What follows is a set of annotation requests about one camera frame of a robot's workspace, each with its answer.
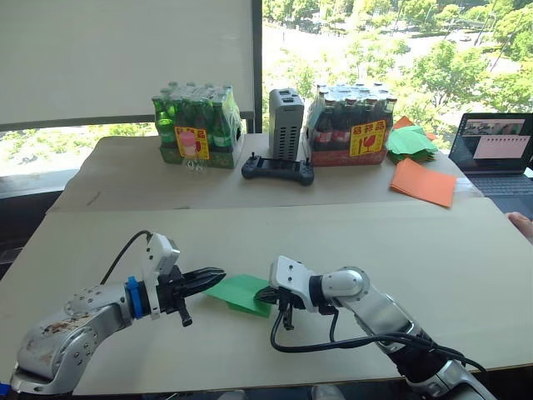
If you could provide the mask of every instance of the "laptop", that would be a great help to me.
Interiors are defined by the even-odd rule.
[[[449,158],[502,212],[533,219],[533,182],[524,175],[532,136],[531,113],[467,113]]]

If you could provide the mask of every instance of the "white roller shade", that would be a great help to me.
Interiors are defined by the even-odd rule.
[[[0,130],[151,114],[171,80],[232,84],[252,112],[251,1],[0,1]]]

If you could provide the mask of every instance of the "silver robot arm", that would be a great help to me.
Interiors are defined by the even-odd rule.
[[[323,313],[324,308],[331,306],[347,308],[369,336],[395,333],[431,340],[418,322],[391,297],[378,291],[358,267],[343,267],[318,275],[300,262],[280,256],[271,266],[270,286],[297,296],[299,308],[311,313]],[[432,398],[496,400],[454,359],[408,344],[376,343],[415,392]]]
[[[185,298],[206,290],[226,275],[219,268],[181,273],[172,240],[150,233],[142,259],[142,281],[83,289],[62,309],[30,329],[22,340],[8,399],[70,398],[97,347],[133,319],[178,311],[192,323]]]

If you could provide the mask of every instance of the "green paper stack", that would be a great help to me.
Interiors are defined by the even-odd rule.
[[[268,281],[259,277],[236,275],[222,279],[217,285],[205,290],[204,293],[224,300],[232,310],[268,318],[271,305],[254,299],[256,293],[267,286]]]
[[[392,130],[386,148],[389,150],[389,158],[395,164],[406,158],[417,162],[433,161],[438,150],[418,125]]]

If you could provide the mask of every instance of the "white table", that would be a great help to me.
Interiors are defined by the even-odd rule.
[[[208,170],[206,176],[165,164],[158,137],[105,137],[68,183],[50,211],[169,210],[179,208],[273,207],[406,201],[389,189],[394,164],[317,167],[310,187],[279,179],[242,178],[241,166],[252,152],[268,155],[268,135],[245,136],[235,170]],[[480,196],[461,170],[437,153],[426,167],[459,179],[456,199]]]
[[[439,343],[487,368],[531,363],[533,247],[489,199],[448,210],[417,200],[306,207],[136,212],[51,212],[0,281],[0,381],[22,335],[79,288],[92,286],[140,228],[174,238],[185,270],[213,266],[266,278],[279,254],[319,273],[364,268]],[[137,245],[111,281],[140,276]],[[77,394],[153,393],[396,377],[375,346],[285,354],[269,344],[270,320],[198,294],[194,323],[145,318],[96,351]],[[327,338],[330,318],[296,311],[285,344]],[[341,313],[339,338],[361,336]]]

